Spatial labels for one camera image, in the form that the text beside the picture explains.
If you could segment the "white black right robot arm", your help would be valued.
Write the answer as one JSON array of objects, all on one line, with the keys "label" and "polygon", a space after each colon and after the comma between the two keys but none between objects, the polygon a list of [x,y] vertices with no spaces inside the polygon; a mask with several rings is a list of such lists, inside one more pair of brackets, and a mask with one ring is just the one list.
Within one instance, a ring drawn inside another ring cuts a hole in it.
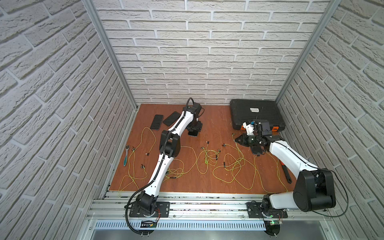
[{"label": "white black right robot arm", "polygon": [[276,156],[296,178],[293,191],[265,195],[263,208],[310,212],[336,206],[334,178],[330,170],[310,163],[278,136],[247,136],[246,143],[257,153],[266,150]]}]

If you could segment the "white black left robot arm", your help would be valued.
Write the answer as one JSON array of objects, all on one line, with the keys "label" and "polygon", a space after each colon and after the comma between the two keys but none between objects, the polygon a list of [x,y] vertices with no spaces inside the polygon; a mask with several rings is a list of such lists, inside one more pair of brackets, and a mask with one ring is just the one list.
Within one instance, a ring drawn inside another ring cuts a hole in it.
[{"label": "white black left robot arm", "polygon": [[161,184],[170,164],[180,153],[182,133],[187,130],[188,135],[196,137],[202,130],[203,124],[199,121],[201,110],[202,106],[193,98],[189,98],[176,123],[167,131],[162,132],[160,154],[150,181],[132,195],[137,197],[135,206],[144,216],[150,217],[157,211],[156,201]]}]

